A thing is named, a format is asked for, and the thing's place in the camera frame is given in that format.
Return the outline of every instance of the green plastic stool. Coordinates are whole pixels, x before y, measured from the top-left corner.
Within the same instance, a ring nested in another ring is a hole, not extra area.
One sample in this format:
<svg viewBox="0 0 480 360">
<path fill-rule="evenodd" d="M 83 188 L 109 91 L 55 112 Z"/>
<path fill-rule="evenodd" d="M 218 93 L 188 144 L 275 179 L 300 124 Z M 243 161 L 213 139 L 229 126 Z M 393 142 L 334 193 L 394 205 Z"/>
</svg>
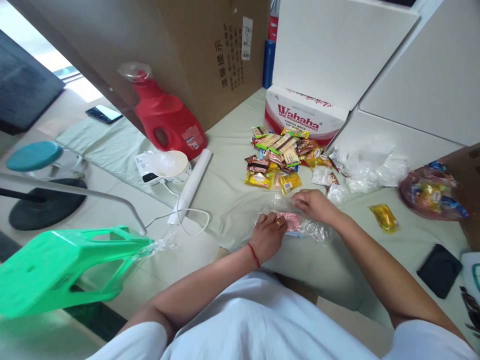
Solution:
<svg viewBox="0 0 480 360">
<path fill-rule="evenodd" d="M 153 243 L 121 226 L 43 232 L 0 265 L 0 315 L 18 318 L 110 301 L 122 291 L 129 267 L 148 255 Z M 88 269 L 115 261 L 123 263 L 102 288 L 72 287 Z"/>
</svg>

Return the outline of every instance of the wahaha box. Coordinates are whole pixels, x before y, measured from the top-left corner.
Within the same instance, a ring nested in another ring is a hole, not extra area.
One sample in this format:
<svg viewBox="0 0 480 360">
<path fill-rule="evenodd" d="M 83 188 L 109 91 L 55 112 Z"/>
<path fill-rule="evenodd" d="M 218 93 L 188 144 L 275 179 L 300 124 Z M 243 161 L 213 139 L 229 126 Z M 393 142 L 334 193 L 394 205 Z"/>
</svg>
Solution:
<svg viewBox="0 0 480 360">
<path fill-rule="evenodd" d="M 266 91 L 266 129 L 277 134 L 283 128 L 309 131 L 309 139 L 323 147 L 339 132 L 348 114 L 348 110 L 280 86 Z"/>
</svg>

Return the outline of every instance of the hand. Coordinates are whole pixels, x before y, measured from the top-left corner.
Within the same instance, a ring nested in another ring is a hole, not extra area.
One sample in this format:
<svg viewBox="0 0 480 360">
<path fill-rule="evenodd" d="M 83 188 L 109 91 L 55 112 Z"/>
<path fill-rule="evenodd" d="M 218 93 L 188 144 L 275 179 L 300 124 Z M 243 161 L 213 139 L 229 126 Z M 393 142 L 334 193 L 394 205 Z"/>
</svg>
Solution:
<svg viewBox="0 0 480 360">
<path fill-rule="evenodd" d="M 310 218 L 329 225 L 342 214 L 320 190 L 302 189 L 291 198 L 291 202 Z"/>
<path fill-rule="evenodd" d="M 280 249 L 282 238 L 288 227 L 285 218 L 283 216 L 277 217 L 274 212 L 259 216 L 253 229 L 250 244 L 260 264 L 266 262 Z"/>
</svg>

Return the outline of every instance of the white shirt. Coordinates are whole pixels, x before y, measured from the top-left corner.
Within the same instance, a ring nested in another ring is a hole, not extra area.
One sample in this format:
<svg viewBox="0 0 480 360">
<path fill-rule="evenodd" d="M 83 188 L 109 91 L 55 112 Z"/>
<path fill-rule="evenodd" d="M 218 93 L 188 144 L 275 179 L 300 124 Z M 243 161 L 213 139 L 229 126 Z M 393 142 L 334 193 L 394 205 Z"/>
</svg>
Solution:
<svg viewBox="0 0 480 360">
<path fill-rule="evenodd" d="M 167 332 L 144 322 L 122 332 L 89 360 L 378 359 L 311 302 L 266 273 L 222 292 L 167 347 Z M 479 359 L 466 342 L 422 320 L 397 327 L 385 360 Z"/>
</svg>

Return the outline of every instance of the metal pole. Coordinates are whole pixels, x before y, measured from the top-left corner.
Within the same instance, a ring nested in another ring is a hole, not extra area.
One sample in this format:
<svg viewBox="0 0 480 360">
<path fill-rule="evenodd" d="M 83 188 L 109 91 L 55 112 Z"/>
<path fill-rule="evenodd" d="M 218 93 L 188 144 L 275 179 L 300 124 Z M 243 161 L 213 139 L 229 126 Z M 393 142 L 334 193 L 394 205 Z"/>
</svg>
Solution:
<svg viewBox="0 0 480 360">
<path fill-rule="evenodd" d="M 9 198 L 15 198 L 15 199 L 20 199 L 20 200 L 28 200 L 33 203 L 46 203 L 47 199 L 44 197 L 40 196 L 35 196 L 35 195 L 30 195 L 28 193 L 24 192 L 19 192 L 19 191 L 13 191 L 13 190 L 7 190 L 4 188 L 0 187 L 0 196 L 6 196 Z"/>
<path fill-rule="evenodd" d="M 135 218 L 136 222 L 138 223 L 138 227 L 140 228 L 140 230 L 139 230 L 140 235 L 146 235 L 147 234 L 147 229 L 145 228 L 144 223 L 140 219 L 140 216 L 137 213 L 137 210 L 135 210 L 135 207 L 132 205 L 132 203 L 130 201 L 125 200 L 123 197 L 110 195 L 110 194 L 107 194 L 107 193 L 104 193 L 104 192 L 88 190 L 88 189 L 84 189 L 84 188 L 81 188 L 81 187 L 68 186 L 68 185 L 58 184 L 58 183 L 55 183 L 55 182 L 37 180 L 37 179 L 31 178 L 31 177 L 6 174 L 4 172 L 0 172 L 0 180 L 1 179 L 11 181 L 13 183 L 34 186 L 36 188 L 42 188 L 42 189 L 47 189 L 47 190 L 54 190 L 54 191 L 71 193 L 71 194 L 78 194 L 78 195 L 94 196 L 94 197 L 98 197 L 98 198 L 102 198 L 102 199 L 112 200 L 112 201 L 117 202 L 117 203 L 121 203 L 123 205 L 126 205 L 130 209 L 133 217 Z"/>
</svg>

